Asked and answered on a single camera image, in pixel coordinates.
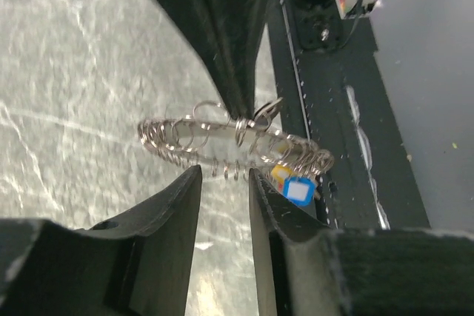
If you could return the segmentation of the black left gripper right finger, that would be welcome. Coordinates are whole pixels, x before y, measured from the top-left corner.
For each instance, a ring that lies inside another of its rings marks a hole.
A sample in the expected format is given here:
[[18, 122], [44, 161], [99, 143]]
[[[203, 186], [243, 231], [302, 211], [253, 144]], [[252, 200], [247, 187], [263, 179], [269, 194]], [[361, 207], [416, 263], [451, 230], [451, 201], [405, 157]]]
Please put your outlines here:
[[473, 235], [331, 229], [248, 174], [261, 315], [471, 315]]

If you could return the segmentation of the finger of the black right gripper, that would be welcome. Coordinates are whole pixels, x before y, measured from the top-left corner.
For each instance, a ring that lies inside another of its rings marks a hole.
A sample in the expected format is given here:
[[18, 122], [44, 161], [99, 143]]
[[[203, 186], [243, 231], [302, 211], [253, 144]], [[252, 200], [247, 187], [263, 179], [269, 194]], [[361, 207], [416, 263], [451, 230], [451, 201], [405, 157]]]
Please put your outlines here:
[[268, 0], [156, 0], [207, 68], [233, 119], [253, 117]]

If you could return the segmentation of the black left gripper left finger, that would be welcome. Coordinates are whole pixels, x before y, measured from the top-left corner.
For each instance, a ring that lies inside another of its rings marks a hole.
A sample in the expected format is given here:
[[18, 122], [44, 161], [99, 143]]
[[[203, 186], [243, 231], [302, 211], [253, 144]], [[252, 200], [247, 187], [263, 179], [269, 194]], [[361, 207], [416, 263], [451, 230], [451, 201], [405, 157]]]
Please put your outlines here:
[[1, 220], [3, 315], [183, 315], [202, 172], [90, 229]]

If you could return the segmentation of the round metal key ring plate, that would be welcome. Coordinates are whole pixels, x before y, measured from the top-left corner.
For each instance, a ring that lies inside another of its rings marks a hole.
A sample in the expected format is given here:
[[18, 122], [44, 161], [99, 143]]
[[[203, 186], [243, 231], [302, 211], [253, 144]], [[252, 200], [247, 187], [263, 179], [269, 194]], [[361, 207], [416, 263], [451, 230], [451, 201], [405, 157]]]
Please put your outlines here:
[[198, 115], [201, 108], [223, 109], [217, 101], [202, 101], [180, 118], [146, 118], [138, 123], [143, 147], [177, 167], [202, 165], [213, 177], [245, 179], [252, 168], [270, 174], [276, 165], [289, 167], [298, 177], [317, 179], [334, 164], [333, 154], [309, 138], [289, 134], [273, 123], [268, 129], [253, 118], [221, 121]]

